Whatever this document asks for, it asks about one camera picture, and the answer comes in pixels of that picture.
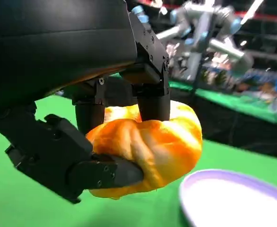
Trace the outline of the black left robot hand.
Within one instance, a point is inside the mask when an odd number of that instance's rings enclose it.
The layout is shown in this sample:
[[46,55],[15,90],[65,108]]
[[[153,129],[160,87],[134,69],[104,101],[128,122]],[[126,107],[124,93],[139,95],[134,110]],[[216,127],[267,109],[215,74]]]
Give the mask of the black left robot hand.
[[85,189],[141,182],[142,169],[96,155],[105,76],[132,84],[141,118],[167,121],[165,47],[124,0],[0,0],[0,134],[14,167],[78,203]]

